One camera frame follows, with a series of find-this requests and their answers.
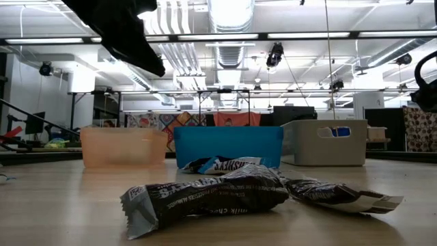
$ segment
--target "wall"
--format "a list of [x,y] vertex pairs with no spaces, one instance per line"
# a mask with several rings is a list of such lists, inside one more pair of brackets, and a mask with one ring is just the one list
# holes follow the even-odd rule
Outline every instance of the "wall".
[[[45,111],[46,120],[62,126],[68,125],[71,97],[67,95],[67,81],[55,76],[43,77],[37,68],[20,62],[18,57],[13,54],[8,55],[6,76],[9,82],[5,88],[5,100],[29,113]],[[13,109],[4,107],[3,110],[2,122],[5,122],[5,124],[1,126],[2,134],[6,133],[7,114],[12,114],[21,120],[27,119],[25,114]],[[17,126],[21,126],[23,130],[25,129],[24,122],[14,122],[12,128]],[[19,136],[25,139],[30,138],[30,136],[25,136],[24,131]],[[44,132],[41,138],[46,141],[48,136]]]

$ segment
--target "computer monitor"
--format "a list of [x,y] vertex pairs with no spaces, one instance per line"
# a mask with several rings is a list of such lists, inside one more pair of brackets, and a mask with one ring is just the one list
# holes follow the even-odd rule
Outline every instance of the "computer monitor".
[[[46,117],[46,112],[34,113],[33,115],[44,119]],[[42,133],[43,131],[44,131],[44,122],[28,115],[26,120],[25,134],[26,135],[37,134],[37,133]]]

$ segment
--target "red object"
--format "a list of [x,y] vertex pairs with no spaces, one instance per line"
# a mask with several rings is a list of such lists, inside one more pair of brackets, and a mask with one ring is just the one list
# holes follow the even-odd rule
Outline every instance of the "red object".
[[17,126],[14,130],[6,133],[4,135],[4,137],[15,137],[17,136],[17,134],[21,133],[23,131],[23,129],[21,128],[21,126]]
[[[261,115],[251,113],[251,126],[259,126]],[[249,113],[215,113],[214,123],[216,126],[248,126]]]

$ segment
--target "wooden floor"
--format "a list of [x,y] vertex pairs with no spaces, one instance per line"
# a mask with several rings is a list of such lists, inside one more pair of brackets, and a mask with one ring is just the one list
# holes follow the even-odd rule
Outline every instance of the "wooden floor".
[[437,245],[437,165],[368,160],[364,167],[303,168],[332,182],[405,195],[387,215],[345,215],[286,201],[270,213],[187,218],[128,241],[119,196],[134,185],[195,180],[175,161],[149,169],[84,169],[82,161],[0,167],[0,245]]

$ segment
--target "black curtain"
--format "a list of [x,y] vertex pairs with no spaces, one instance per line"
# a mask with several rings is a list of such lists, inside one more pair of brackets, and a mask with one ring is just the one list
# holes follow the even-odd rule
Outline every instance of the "black curtain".
[[402,109],[366,109],[365,118],[370,126],[387,127],[385,137],[391,139],[387,144],[388,151],[406,151]]
[[316,120],[314,107],[274,106],[273,125],[282,126],[293,120]]

